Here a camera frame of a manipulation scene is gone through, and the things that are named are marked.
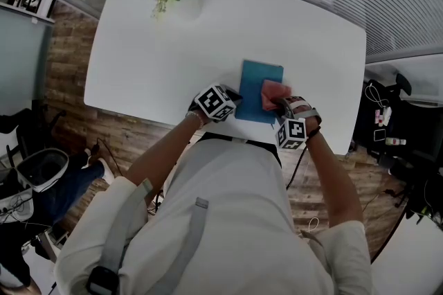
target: shoulder strap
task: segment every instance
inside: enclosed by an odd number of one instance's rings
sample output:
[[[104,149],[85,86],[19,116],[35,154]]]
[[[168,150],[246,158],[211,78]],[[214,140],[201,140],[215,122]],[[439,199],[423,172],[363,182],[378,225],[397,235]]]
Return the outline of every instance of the shoulder strap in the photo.
[[[197,198],[192,209],[189,230],[179,254],[177,254],[165,275],[154,284],[146,295],[170,295],[173,293],[186,266],[199,246],[205,228],[208,205],[209,202],[207,200]]]
[[[122,205],[111,225],[103,246],[102,255],[88,278],[87,290],[93,295],[115,295],[118,290],[118,270],[125,248],[127,230],[132,215],[146,195],[152,192],[152,184],[145,179]]]

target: person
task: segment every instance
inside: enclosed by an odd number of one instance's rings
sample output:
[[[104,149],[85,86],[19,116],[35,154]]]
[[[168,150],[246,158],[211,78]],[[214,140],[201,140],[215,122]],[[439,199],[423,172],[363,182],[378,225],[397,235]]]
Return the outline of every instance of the person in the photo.
[[[0,290],[3,293],[40,294],[23,259],[22,246],[60,221],[95,179],[103,178],[108,184],[114,180],[106,161],[102,158],[89,161],[90,155],[86,149],[71,156],[66,172],[57,183],[41,193],[33,193],[32,217],[23,222],[0,223]]]
[[[300,106],[294,112],[308,109]],[[145,179],[153,188],[151,202],[204,123],[208,119],[202,111],[188,113],[135,160],[126,176],[95,196],[57,259],[61,294],[88,293],[89,274],[100,263],[123,203]],[[306,144],[318,171],[329,229],[316,237],[306,233],[312,238],[309,244],[296,235],[281,167],[271,148],[205,138],[183,156],[158,213],[146,222],[147,207],[141,203],[133,214],[118,293],[146,294],[155,288],[158,292],[149,294],[371,294],[370,256],[356,189],[314,117],[306,119],[306,130],[317,130]],[[199,205],[201,200],[206,204]],[[193,219],[196,206],[207,208],[203,233],[193,256],[177,271],[176,260],[195,236],[188,232],[199,219]],[[174,286],[163,282],[166,274]]]

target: wire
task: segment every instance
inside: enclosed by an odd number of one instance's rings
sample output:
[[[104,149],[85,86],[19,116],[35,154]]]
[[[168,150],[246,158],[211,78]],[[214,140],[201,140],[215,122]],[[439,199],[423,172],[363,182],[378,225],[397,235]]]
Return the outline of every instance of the wire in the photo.
[[[20,195],[18,196],[16,203],[19,201],[19,199],[21,199]],[[18,204],[18,205],[12,205],[12,200],[11,200],[11,203],[10,203],[11,208],[8,209],[8,210],[5,211],[5,212],[0,213],[0,217],[1,217],[1,216],[4,216],[4,215],[7,215],[7,214],[9,214],[9,213],[13,213],[13,212],[16,211],[21,205],[23,205],[23,204],[29,202],[31,199],[32,199],[32,197],[30,197],[30,198],[27,199],[27,200],[22,200],[22,199],[21,199],[21,202],[20,202],[20,204]]]
[[[314,220],[314,219],[316,219],[317,220],[317,225],[311,230],[311,222],[312,222],[312,220]],[[315,230],[317,227],[318,227],[318,225],[320,224],[320,220],[318,219],[318,217],[313,217],[313,218],[311,218],[310,219],[310,221],[309,221],[309,223],[308,223],[308,225],[307,225],[307,232],[308,233],[311,233],[311,231],[313,231],[313,230]]]
[[[40,225],[40,226],[52,227],[52,226],[50,226],[50,225],[38,224],[38,223],[36,223],[36,222],[28,222],[28,220],[26,220],[26,221],[20,221],[20,220],[16,219],[15,217],[13,217],[12,215],[11,215],[11,217],[12,217],[13,219],[17,220],[18,222],[21,222],[22,224],[26,224],[26,225],[30,224],[30,225]]]
[[[371,88],[375,90],[375,93],[378,96],[378,99],[375,97],[375,95],[373,94],[373,92],[371,91]],[[369,89],[369,93],[371,94],[372,98],[368,96],[368,93],[366,92]],[[388,99],[380,99],[380,94],[379,91],[377,90],[377,88],[375,88],[374,86],[372,86],[372,83],[367,86],[365,88],[365,96],[367,99],[369,99],[371,102],[377,103],[379,105],[380,108],[386,108],[387,105],[383,105],[383,101],[385,100],[386,102],[388,102],[389,104],[389,100]]]
[[[298,159],[298,162],[297,162],[297,165],[296,165],[296,169],[293,171],[293,174],[292,174],[291,180],[289,181],[288,185],[286,186],[286,190],[289,189],[289,187],[291,186],[291,184],[292,184],[292,182],[293,182],[293,179],[296,177],[296,173],[297,173],[298,166],[300,165],[300,162],[302,161],[302,158],[303,158],[303,155],[304,155],[305,152],[306,152],[306,149],[307,149],[307,146],[305,146],[305,148],[304,148],[303,151],[302,151],[302,154],[300,155],[300,158]]]
[[[368,205],[369,204],[371,204],[381,193],[384,193],[384,192],[380,192],[380,193],[377,193],[376,195],[375,195],[375,197],[373,197],[370,201],[368,201],[367,203],[366,203],[366,205],[365,205],[365,207],[363,208],[363,211],[362,211],[362,213],[364,213],[365,212],[365,210],[366,210],[366,208],[368,207]]]
[[[313,219],[317,220],[317,225],[311,230],[311,222]],[[320,224],[320,220],[318,219],[318,217],[313,217],[310,221],[309,224],[307,225],[307,232],[311,233],[311,231],[315,230],[318,227],[318,224]]]
[[[108,145],[107,145],[107,144],[105,143],[105,141],[104,141],[102,138],[100,138],[100,137],[97,138],[97,143],[98,143],[99,140],[102,141],[103,145],[105,145],[106,149],[108,150],[109,154],[111,155],[112,160],[114,161],[114,163],[115,163],[116,166],[117,166],[118,173],[120,173],[120,176],[123,176],[123,173],[122,173],[120,167],[118,167],[118,163],[117,163],[116,159],[114,158],[114,155],[112,154],[111,149],[109,149]]]
[[[428,180],[426,180],[426,183],[424,184],[424,188],[423,188],[423,197],[424,197],[424,201],[429,205],[429,207],[431,208],[432,211],[432,215],[434,216],[434,210],[432,209],[432,206],[428,203],[428,201],[426,200],[426,185],[428,184]]]

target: jeans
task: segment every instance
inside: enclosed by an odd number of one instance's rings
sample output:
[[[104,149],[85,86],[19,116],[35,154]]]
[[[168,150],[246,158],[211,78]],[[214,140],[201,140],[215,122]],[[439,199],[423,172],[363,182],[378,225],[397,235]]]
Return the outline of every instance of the jeans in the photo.
[[[69,157],[68,168],[57,183],[42,193],[33,193],[35,212],[49,219],[52,224],[60,221],[85,194],[94,179],[103,177],[105,173],[99,161],[82,169],[87,161],[86,152]]]
[[[233,140],[233,138],[231,136],[224,136],[224,135],[214,134],[212,132],[205,132],[205,134],[197,142],[200,142],[203,140],[209,140],[210,138],[218,138],[219,140],[226,140],[226,141]],[[272,145],[270,143],[259,143],[257,141],[252,141],[252,140],[248,140],[246,143],[248,143],[249,145],[258,146],[259,148],[264,148],[266,151],[269,151],[277,159],[277,162],[280,165],[280,167],[282,166],[282,163],[280,162],[280,159],[278,158],[277,147],[275,145]]]

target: blue notebook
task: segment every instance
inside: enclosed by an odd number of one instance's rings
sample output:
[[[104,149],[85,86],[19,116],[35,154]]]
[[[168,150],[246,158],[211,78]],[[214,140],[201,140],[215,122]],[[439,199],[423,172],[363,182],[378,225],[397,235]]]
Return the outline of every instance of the blue notebook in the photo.
[[[241,120],[274,124],[275,113],[262,108],[262,85],[264,80],[281,83],[282,79],[283,66],[244,60],[239,92],[243,101],[237,108],[235,117]]]

